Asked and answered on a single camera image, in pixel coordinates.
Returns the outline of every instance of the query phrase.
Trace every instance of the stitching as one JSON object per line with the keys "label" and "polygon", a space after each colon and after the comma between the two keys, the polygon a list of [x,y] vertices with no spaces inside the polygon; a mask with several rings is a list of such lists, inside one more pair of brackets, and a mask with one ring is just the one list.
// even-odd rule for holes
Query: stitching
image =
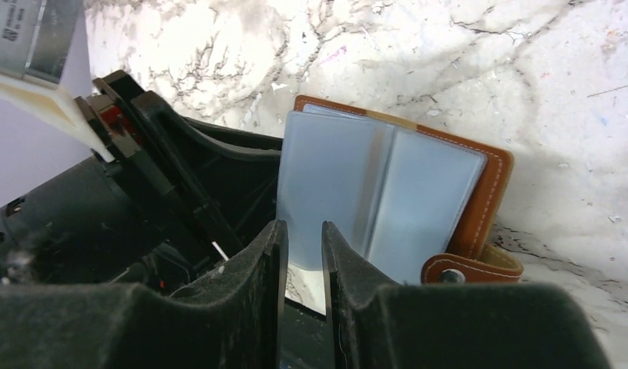
{"label": "stitching", "polygon": [[[335,110],[345,111],[346,113],[350,113],[350,114],[357,114],[355,111],[350,111],[350,110],[347,110],[345,108],[334,107],[334,106],[330,105],[326,101],[310,101],[309,97],[307,97],[307,96],[303,97],[296,104],[296,110],[300,110],[301,111],[303,109],[304,104],[306,104],[308,102],[311,103],[311,104],[324,106],[325,108],[332,108],[332,109],[335,109]],[[389,122],[389,123],[391,123],[391,124],[397,125],[397,123],[395,121],[390,121],[388,119],[384,119],[384,120]],[[483,149],[480,149],[480,148],[474,148],[472,146],[465,145],[465,144],[462,144],[460,142],[456,142],[454,140],[450,140],[448,138],[442,138],[441,136],[435,135],[433,133],[427,133],[427,132],[421,132],[421,133],[423,133],[424,135],[433,136],[433,137],[438,138],[438,139],[440,139],[442,141],[448,141],[448,142],[451,142],[453,144],[456,144],[456,145],[459,145],[459,146],[463,146],[464,148],[469,148],[469,149],[472,149],[472,150],[483,152],[484,154],[490,154],[490,155],[494,156],[495,158],[497,158],[497,161],[498,161],[497,175],[495,176],[495,180],[493,182],[493,187],[490,189],[490,193],[488,194],[488,199],[486,200],[486,207],[483,210],[483,214],[481,214],[481,219],[479,220],[479,225],[477,226],[477,231],[475,232],[474,238],[472,240],[472,243],[470,244],[470,250],[467,253],[467,256],[469,258],[473,258],[474,246],[477,244],[477,239],[481,236],[481,231],[483,230],[483,222],[486,220],[486,213],[488,212],[488,209],[490,208],[490,203],[491,203],[491,201],[493,199],[493,196],[494,196],[495,187],[499,183],[499,180],[500,180],[500,177],[501,177],[503,161],[502,161],[502,159],[501,159],[501,157],[499,155],[497,155],[497,154],[495,154],[495,153],[493,153],[491,151],[486,151],[486,150],[483,150]]]}
{"label": "stitching", "polygon": [[491,251],[489,248],[484,248],[483,252],[490,254],[494,256],[495,258],[501,260],[506,266],[508,266],[511,269],[517,268],[517,266],[511,260],[505,258],[502,254],[499,254],[498,252]]}
{"label": "stitching", "polygon": [[454,260],[450,260],[450,259],[438,259],[436,261],[434,261],[433,263],[431,263],[431,265],[427,268],[427,271],[424,272],[424,281],[426,282],[429,278],[429,273],[431,272],[431,269],[434,267],[434,265],[441,263],[443,261],[449,261],[452,264],[455,265],[460,265],[461,267],[464,268],[468,268],[468,269],[472,269],[474,271],[479,271],[481,273],[487,273],[487,274],[492,274],[492,275],[496,275],[499,277],[504,277],[504,278],[518,278],[519,275],[508,275],[508,274],[501,274],[501,273],[495,273],[494,271],[485,271],[484,269],[479,269],[479,268],[475,268],[475,267],[471,267],[470,265],[465,265],[462,263],[459,263],[458,261],[454,261]]}

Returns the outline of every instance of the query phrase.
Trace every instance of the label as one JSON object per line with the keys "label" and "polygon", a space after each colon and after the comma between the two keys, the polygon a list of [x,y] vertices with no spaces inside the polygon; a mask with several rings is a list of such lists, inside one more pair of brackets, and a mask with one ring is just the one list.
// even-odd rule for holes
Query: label
{"label": "label", "polygon": [[2,38],[10,42],[16,42],[19,38],[20,32],[22,31],[25,10],[23,7],[17,5],[17,0],[2,1],[8,4],[5,6],[7,12],[5,24],[2,29]]}

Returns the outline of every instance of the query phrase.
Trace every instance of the wallet strap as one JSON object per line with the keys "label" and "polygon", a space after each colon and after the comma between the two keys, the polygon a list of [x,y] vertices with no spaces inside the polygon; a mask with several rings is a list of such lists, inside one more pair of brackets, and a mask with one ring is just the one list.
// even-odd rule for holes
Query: wallet strap
{"label": "wallet strap", "polygon": [[485,244],[478,259],[455,254],[438,254],[422,267],[422,283],[440,283],[444,271],[459,271],[465,282],[517,282],[523,272],[522,264],[492,244]]}

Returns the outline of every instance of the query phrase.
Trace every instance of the brown leather wallet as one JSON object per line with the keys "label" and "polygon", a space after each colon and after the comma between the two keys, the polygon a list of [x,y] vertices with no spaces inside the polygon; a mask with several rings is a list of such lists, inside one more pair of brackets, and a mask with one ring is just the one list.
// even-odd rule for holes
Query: brown leather wallet
{"label": "brown leather wallet", "polygon": [[513,155],[510,152],[392,115],[306,95],[298,95],[295,98],[294,110],[303,111],[306,104],[387,121],[487,155],[488,160],[483,174],[466,204],[446,253],[435,255],[424,263],[420,279],[422,283],[437,283],[440,282],[440,276],[444,271],[454,269],[465,276],[466,282],[519,281],[523,272],[522,264],[504,250],[486,243],[488,232],[513,170]]}

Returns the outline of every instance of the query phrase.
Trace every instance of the marble surface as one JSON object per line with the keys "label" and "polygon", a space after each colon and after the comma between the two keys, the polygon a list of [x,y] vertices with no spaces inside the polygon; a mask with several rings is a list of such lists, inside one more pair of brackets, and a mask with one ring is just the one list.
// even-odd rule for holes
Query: marble surface
{"label": "marble surface", "polygon": [[[582,305],[628,367],[628,0],[97,0],[91,72],[281,136],[296,94],[515,154],[492,240]],[[323,309],[319,274],[291,296]]]}

